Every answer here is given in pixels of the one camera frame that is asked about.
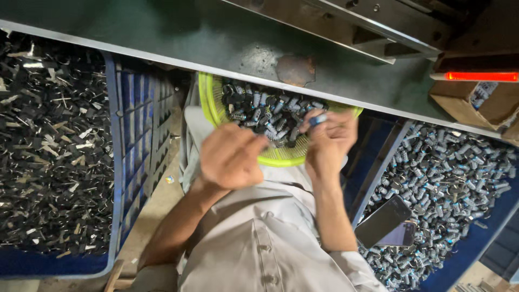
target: white cloth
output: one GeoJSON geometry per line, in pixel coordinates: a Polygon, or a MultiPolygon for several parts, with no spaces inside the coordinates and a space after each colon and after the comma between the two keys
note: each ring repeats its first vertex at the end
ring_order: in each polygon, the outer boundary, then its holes
{"type": "Polygon", "coordinates": [[[228,194],[200,222],[180,278],[147,267],[130,291],[387,291],[358,252],[320,247],[314,214],[312,194],[292,185],[228,194]]]}

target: phone screen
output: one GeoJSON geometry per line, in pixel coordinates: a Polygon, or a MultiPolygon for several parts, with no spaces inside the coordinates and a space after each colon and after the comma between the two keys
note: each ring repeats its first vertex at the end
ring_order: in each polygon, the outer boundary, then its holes
{"type": "Polygon", "coordinates": [[[411,209],[400,196],[394,196],[355,228],[365,248],[371,248],[411,216],[411,209]]]}
{"type": "Polygon", "coordinates": [[[400,223],[398,227],[389,232],[377,245],[411,246],[414,241],[416,224],[412,222],[400,223]]]}

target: blue bin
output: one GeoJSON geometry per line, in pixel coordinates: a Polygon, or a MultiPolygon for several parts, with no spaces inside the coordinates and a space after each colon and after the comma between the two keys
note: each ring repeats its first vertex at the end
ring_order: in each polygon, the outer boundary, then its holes
{"type": "MultiPolygon", "coordinates": [[[[389,160],[402,139],[405,137],[411,122],[394,119],[382,120],[369,135],[359,137],[358,143],[362,144],[362,151],[351,153],[357,163],[346,165],[349,177],[345,179],[344,202],[348,214],[355,228],[367,202],[384,173],[389,160]]],[[[465,271],[478,261],[489,245],[494,241],[499,232],[507,224],[510,218],[519,208],[519,178],[510,179],[512,191],[504,193],[496,200],[494,210],[488,219],[478,219],[488,226],[482,229],[474,224],[470,226],[466,240],[458,241],[453,254],[444,261],[444,268],[436,270],[426,281],[420,282],[420,290],[423,292],[448,292],[458,282],[465,271]]]]}
{"type": "Polygon", "coordinates": [[[112,269],[137,216],[163,173],[159,167],[152,167],[152,162],[166,166],[165,149],[169,145],[167,137],[172,121],[174,86],[166,78],[165,71],[139,60],[101,53],[106,62],[115,167],[109,251],[100,256],[56,259],[59,253],[41,255],[0,248],[0,278],[94,278],[105,275],[112,269]]]}

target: small sticker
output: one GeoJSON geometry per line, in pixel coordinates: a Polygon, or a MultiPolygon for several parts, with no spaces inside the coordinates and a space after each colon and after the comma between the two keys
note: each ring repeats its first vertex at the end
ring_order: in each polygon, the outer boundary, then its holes
{"type": "Polygon", "coordinates": [[[166,181],[167,181],[169,184],[172,184],[172,183],[175,182],[175,180],[173,179],[172,176],[168,176],[168,177],[166,177],[166,181]]]}

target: pile of keys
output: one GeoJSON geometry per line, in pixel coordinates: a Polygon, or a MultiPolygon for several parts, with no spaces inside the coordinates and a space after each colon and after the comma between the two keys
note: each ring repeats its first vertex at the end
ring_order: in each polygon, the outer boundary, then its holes
{"type": "Polygon", "coordinates": [[[416,123],[398,147],[363,218],[399,195],[417,224],[409,248],[359,248],[377,278],[390,291],[418,289],[469,234],[469,226],[486,225],[496,199],[515,178],[516,149],[473,133],[416,123]]]}
{"type": "Polygon", "coordinates": [[[0,32],[0,248],[108,251],[113,145],[96,50],[0,32]]]}
{"type": "Polygon", "coordinates": [[[281,89],[226,80],[222,86],[222,102],[227,116],[243,128],[265,134],[276,148],[296,146],[299,126],[311,109],[327,110],[322,100],[281,89]]]}

